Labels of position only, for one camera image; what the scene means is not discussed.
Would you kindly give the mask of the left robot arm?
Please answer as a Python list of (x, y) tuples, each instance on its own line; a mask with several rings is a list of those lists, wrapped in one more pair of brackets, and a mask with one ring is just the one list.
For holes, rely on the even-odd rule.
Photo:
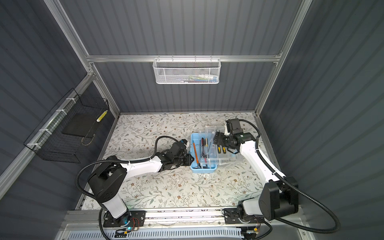
[(115, 227), (122, 227), (129, 232), (139, 227), (140, 221), (133, 217), (119, 195), (123, 182), (143, 174), (160, 173), (180, 166), (190, 166), (194, 158), (187, 153), (188, 141), (183, 139), (173, 143), (169, 150), (155, 153), (148, 160), (137, 163), (124, 161), (114, 163), (118, 158), (110, 156), (106, 163), (101, 163), (88, 178), (88, 184), (96, 201), (110, 214)]

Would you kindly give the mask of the yellow black small screwdriver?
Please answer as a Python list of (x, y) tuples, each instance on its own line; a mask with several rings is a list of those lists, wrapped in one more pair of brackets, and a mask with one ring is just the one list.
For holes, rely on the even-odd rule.
[(226, 154), (227, 153), (226, 148), (222, 147), (222, 146), (217, 146), (217, 151), (218, 151), (218, 154)]

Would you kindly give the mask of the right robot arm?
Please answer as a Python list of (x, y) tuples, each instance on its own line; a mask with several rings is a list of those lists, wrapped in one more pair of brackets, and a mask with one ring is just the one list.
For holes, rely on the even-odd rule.
[(239, 218), (244, 221), (250, 216), (257, 216), (270, 221), (297, 213), (299, 194), (277, 177), (279, 175), (285, 179), (286, 175), (276, 168), (260, 150), (260, 131), (257, 131), (256, 137), (251, 133), (245, 133), (241, 122), (255, 127), (249, 121), (231, 119), (226, 121), (225, 132), (217, 132), (214, 137), (214, 144), (223, 147), (228, 152), (235, 150), (234, 154), (241, 154), (257, 173), (262, 183), (263, 189), (259, 197), (239, 202)]

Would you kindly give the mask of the orange handled hex key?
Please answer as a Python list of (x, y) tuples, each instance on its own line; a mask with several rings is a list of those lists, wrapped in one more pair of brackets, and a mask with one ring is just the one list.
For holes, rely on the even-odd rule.
[(197, 167), (195, 169), (201, 169), (201, 165), (200, 165), (200, 162), (198, 159), (196, 144), (194, 142), (193, 142), (193, 147), (194, 147), (195, 159), (196, 159), (196, 163), (197, 163)]

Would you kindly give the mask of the light blue plastic toolbox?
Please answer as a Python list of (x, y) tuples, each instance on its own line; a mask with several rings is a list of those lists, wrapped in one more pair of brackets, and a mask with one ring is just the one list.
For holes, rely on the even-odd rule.
[(244, 158), (216, 144), (216, 135), (223, 134), (223, 126), (206, 126), (191, 134), (190, 154), (194, 158), (190, 168), (195, 174), (211, 174), (218, 167), (230, 167), (239, 164)]

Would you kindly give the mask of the large black hex key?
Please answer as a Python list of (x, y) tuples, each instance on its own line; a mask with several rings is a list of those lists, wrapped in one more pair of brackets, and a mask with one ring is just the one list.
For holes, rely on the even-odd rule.
[(202, 159), (202, 156), (201, 156), (201, 143), (200, 143), (200, 165), (201, 165), (201, 168), (203, 169), (204, 160)]

